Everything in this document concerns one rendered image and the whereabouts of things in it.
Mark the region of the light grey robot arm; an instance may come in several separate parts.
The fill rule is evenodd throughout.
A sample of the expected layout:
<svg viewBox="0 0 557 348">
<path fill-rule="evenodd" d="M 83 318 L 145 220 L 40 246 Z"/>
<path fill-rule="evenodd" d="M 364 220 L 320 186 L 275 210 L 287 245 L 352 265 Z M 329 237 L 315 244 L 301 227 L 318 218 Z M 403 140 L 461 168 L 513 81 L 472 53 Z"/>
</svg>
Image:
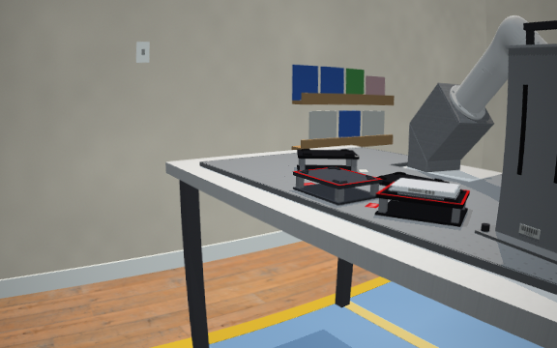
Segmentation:
<svg viewBox="0 0 557 348">
<path fill-rule="evenodd" d="M 526 22 L 517 15 L 504 19 L 473 70 L 461 85 L 455 85 L 451 89 L 452 103 L 466 117 L 482 119 L 485 106 L 508 80 L 509 50 L 505 45 L 526 44 L 526 31 L 523 30 L 523 23 Z"/>
</svg>

